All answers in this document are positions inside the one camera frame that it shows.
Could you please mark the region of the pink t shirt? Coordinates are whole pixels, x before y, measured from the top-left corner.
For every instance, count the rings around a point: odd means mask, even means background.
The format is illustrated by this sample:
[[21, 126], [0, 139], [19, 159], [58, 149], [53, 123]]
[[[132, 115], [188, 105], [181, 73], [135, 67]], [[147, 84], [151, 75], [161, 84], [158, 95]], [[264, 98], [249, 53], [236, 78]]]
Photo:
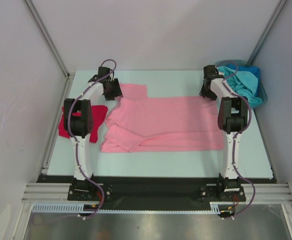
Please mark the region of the pink t shirt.
[[146, 85], [121, 84], [105, 119], [103, 153], [219, 151], [217, 106], [200, 96], [148, 97]]

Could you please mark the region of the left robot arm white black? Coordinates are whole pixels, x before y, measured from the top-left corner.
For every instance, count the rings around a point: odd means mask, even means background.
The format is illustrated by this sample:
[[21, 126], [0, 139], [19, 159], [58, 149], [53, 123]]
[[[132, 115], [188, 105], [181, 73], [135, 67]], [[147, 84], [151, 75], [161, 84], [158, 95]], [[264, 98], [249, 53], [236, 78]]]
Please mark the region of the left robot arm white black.
[[102, 64], [78, 97], [64, 100], [63, 126], [70, 136], [75, 157], [75, 173], [67, 197], [69, 201], [89, 201], [95, 195], [102, 194], [100, 185], [93, 181], [89, 156], [90, 136], [94, 127], [92, 104], [100, 96], [104, 96], [106, 101], [123, 96], [119, 80], [114, 74], [115, 68]]

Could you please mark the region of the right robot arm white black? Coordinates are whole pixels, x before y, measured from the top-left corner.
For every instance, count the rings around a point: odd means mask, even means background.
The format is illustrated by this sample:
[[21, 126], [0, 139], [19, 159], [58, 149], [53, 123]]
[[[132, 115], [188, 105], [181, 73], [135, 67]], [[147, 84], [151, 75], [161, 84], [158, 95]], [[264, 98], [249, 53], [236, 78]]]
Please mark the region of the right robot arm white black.
[[217, 124], [223, 132], [224, 150], [223, 166], [217, 184], [215, 187], [202, 188], [202, 200], [244, 202], [246, 199], [240, 183], [242, 176], [238, 170], [238, 157], [242, 133], [251, 123], [251, 108], [246, 98], [231, 89], [226, 77], [215, 65], [205, 66], [203, 76], [200, 96], [220, 101]]

